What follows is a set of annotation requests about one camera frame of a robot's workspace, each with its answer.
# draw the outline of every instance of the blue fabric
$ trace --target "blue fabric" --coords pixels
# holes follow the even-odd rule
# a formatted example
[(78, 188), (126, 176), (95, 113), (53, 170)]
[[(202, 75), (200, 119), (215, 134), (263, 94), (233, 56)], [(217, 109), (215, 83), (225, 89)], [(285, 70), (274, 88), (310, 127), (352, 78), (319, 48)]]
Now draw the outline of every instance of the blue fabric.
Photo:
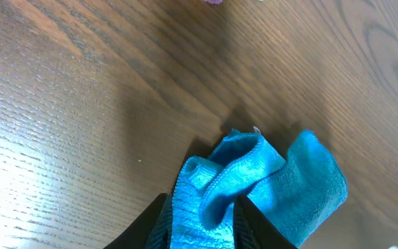
[(234, 248), (233, 201), (242, 193), (299, 247), (346, 200), (348, 186), (311, 131), (285, 160), (259, 133), (233, 130), (208, 158), (192, 156), (181, 169), (171, 247)]

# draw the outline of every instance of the wood grain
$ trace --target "wood grain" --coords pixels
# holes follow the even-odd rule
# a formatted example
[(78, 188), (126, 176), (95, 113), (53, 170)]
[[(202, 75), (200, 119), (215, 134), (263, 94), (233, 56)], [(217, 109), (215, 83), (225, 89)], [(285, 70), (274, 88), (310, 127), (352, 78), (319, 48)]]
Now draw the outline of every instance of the wood grain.
[(398, 246), (398, 1), (0, 0), (0, 248), (102, 248), (252, 125), (348, 179), (304, 248)]

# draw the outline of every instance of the blue cloth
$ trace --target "blue cloth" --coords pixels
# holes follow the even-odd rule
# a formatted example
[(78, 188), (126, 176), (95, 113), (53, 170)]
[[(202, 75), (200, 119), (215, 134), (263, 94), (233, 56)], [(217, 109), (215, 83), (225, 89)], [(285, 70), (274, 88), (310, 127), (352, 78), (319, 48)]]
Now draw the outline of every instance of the blue cloth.
[(234, 248), (233, 201), (247, 194), (299, 247), (348, 195), (332, 154), (311, 131), (287, 160), (259, 133), (233, 130), (208, 158), (192, 156), (173, 194), (172, 248)]

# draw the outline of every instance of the brown wooden surface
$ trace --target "brown wooden surface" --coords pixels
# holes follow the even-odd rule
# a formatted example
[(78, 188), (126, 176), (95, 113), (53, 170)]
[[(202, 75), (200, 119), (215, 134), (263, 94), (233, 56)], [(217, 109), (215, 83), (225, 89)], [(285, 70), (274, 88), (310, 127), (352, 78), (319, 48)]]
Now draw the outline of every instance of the brown wooden surface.
[(305, 249), (398, 245), (398, 1), (0, 0), (0, 247), (102, 248), (252, 125), (348, 179)]

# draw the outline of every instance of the folded cloth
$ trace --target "folded cloth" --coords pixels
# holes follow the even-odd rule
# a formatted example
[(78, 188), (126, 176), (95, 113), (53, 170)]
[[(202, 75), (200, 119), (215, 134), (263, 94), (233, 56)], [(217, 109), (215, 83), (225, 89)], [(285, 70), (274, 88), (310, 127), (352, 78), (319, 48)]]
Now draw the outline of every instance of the folded cloth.
[(287, 160), (259, 133), (233, 130), (208, 158), (192, 156), (173, 194), (172, 248), (234, 248), (233, 201), (246, 194), (299, 247), (348, 195), (332, 154), (311, 131)]

